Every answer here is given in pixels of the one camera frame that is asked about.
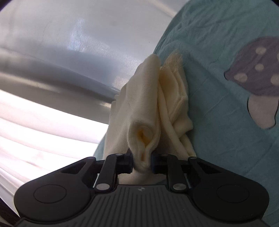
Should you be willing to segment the cream knit sweater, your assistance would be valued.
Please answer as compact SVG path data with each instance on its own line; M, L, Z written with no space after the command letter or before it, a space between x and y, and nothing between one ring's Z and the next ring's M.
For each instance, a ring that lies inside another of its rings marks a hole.
M195 156L187 136L193 129L188 116L188 85L182 56L172 52L164 62L151 54L122 87L111 104L104 140L106 158L111 154L133 155L131 174L121 174L120 184L156 184L164 179L151 171L154 150L186 160Z

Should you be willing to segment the white sheer curtain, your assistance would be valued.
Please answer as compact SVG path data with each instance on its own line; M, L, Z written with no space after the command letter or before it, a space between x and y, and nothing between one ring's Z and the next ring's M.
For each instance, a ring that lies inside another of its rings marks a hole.
M1 91L1 199L15 211L22 184L92 156L107 128Z

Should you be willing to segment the grey blackout curtain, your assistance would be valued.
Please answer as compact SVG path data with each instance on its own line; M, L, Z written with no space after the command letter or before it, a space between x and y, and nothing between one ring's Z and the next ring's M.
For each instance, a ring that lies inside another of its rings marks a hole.
M92 116L149 56L185 1L1 1L1 89Z

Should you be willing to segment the teal printed bed sheet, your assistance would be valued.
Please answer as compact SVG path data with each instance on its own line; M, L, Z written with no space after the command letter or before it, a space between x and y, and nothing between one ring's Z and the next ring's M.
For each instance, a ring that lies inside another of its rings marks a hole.
M263 185L278 226L278 1L188 1L154 53L183 56L198 157Z

